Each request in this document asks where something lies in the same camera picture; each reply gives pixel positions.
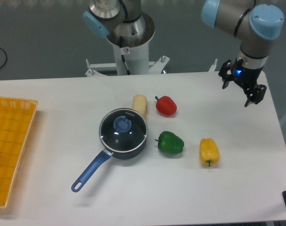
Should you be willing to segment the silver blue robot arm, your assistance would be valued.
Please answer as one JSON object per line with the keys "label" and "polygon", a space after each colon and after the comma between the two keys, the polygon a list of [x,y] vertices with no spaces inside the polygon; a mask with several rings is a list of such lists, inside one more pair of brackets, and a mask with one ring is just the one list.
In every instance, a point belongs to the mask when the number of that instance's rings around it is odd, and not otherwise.
{"label": "silver blue robot arm", "polygon": [[[219,71],[223,87],[233,81],[246,95],[247,105],[260,103],[267,88],[257,80],[281,33],[283,12],[273,5],[257,5],[254,0],[207,0],[201,19],[241,41],[235,61],[225,62]],[[118,75],[160,73],[164,68],[160,62],[149,64],[155,24],[142,11],[139,0],[91,0],[83,20],[112,45]]]}

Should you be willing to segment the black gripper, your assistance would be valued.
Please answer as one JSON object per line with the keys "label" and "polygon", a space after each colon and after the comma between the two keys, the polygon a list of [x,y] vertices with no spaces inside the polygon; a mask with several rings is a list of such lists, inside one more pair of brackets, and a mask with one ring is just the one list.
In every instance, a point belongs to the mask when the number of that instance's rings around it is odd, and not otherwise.
{"label": "black gripper", "polygon": [[259,104],[266,93],[267,87],[257,83],[257,79],[263,69],[262,67],[245,66],[245,61],[240,58],[236,59],[233,65],[231,60],[222,64],[218,75],[221,77],[223,85],[222,89],[225,89],[230,81],[233,81],[239,85],[247,97],[247,101],[244,107],[248,107],[250,104]]}

